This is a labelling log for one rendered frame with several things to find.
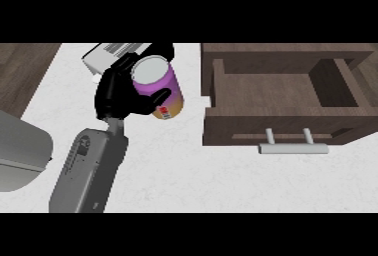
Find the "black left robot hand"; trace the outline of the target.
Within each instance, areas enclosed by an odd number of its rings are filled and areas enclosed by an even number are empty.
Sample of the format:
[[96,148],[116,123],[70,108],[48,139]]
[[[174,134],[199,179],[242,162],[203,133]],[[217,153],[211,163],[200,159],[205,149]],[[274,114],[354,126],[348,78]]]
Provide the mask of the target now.
[[150,96],[140,95],[131,81],[131,68],[135,62],[150,55],[162,56],[168,61],[174,58],[171,43],[152,43],[141,54],[127,53],[101,74],[96,95],[94,109],[99,120],[124,119],[131,113],[149,115],[163,104],[171,90],[162,88]]

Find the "purple and orange can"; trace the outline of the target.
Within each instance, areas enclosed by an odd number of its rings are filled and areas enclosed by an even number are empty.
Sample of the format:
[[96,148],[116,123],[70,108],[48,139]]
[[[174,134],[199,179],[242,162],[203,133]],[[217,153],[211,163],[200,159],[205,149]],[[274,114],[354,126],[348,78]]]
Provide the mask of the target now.
[[162,120],[174,118],[183,109],[184,98],[168,60],[159,55],[141,58],[131,69],[131,80],[140,95],[150,96],[162,88],[171,90],[171,95],[156,107],[153,116]]

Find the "brown wooden drawer front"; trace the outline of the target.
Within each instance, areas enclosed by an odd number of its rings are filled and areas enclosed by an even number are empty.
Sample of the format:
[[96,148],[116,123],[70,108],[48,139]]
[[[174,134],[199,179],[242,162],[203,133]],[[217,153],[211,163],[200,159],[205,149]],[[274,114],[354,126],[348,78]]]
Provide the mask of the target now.
[[267,142],[265,129],[277,143],[313,141],[345,145],[378,132],[378,107],[214,107],[205,109],[203,146],[255,146]]

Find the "brown wooden drawer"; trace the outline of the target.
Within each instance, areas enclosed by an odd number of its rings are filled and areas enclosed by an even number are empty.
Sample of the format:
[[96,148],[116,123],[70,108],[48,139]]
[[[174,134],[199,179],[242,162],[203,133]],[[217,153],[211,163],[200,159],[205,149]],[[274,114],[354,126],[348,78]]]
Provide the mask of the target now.
[[378,132],[378,107],[214,107],[205,109],[203,146],[255,146],[267,142],[265,129],[277,143],[313,141],[345,145]]
[[342,59],[295,61],[288,70],[265,64],[231,69],[212,61],[212,107],[364,107],[370,106]]

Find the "white appliance with dark stripes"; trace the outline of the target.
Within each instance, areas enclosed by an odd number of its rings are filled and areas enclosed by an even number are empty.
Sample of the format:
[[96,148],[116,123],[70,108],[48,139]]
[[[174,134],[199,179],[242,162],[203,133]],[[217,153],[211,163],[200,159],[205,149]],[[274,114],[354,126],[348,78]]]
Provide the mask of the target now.
[[93,83],[99,83],[104,70],[125,53],[141,54],[149,46],[149,43],[99,43],[81,58],[93,74]]

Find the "grey rounded appliance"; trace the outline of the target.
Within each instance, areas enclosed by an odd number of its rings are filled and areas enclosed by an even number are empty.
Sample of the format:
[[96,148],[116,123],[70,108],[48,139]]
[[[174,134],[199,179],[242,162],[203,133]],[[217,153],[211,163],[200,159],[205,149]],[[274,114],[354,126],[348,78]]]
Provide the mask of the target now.
[[45,170],[50,134],[0,110],[0,192],[20,189]]

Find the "brown wooden cabinet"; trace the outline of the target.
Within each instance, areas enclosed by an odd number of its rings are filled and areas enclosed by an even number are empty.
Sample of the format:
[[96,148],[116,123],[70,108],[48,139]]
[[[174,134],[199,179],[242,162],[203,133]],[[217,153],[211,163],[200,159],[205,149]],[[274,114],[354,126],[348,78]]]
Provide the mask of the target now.
[[262,69],[270,64],[288,70],[295,61],[342,59],[350,71],[373,53],[366,43],[203,43],[200,45],[200,94],[211,98],[212,61],[231,63],[231,69],[246,65]]

